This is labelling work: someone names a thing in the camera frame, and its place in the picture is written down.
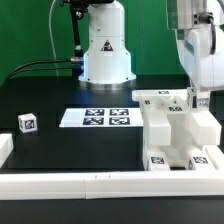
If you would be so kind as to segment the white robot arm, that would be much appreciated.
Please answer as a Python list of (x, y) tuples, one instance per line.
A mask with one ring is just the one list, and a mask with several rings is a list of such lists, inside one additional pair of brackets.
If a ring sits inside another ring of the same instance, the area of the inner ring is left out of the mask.
[(210, 93), (224, 90), (224, 0), (166, 0), (180, 63), (190, 80), (191, 109), (208, 109)]

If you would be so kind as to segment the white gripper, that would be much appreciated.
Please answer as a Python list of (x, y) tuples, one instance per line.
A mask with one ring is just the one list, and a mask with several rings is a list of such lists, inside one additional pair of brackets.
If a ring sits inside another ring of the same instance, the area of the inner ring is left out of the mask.
[(216, 31), (215, 53), (210, 54), (210, 26), (191, 29), (185, 40), (176, 40), (180, 63), (197, 92), (197, 108), (208, 110), (210, 91), (224, 90), (224, 32)]

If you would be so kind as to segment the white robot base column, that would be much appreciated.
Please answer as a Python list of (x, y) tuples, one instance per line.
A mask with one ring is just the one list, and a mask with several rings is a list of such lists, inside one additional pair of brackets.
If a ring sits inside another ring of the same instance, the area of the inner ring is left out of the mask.
[(97, 89), (117, 89), (136, 79), (125, 47), (125, 11), (120, 2), (89, 6), (89, 48), (79, 81)]

